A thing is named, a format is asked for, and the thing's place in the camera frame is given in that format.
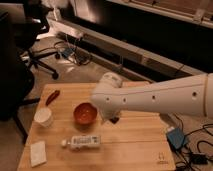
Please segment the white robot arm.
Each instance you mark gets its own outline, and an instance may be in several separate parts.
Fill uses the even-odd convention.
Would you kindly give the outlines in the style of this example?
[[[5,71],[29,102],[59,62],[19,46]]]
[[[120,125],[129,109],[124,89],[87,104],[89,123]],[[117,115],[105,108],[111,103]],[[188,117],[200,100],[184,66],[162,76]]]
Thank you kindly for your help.
[[[104,122],[118,118],[122,110],[213,119],[213,73],[122,87],[122,79],[108,72],[92,91],[91,102],[99,109]]]

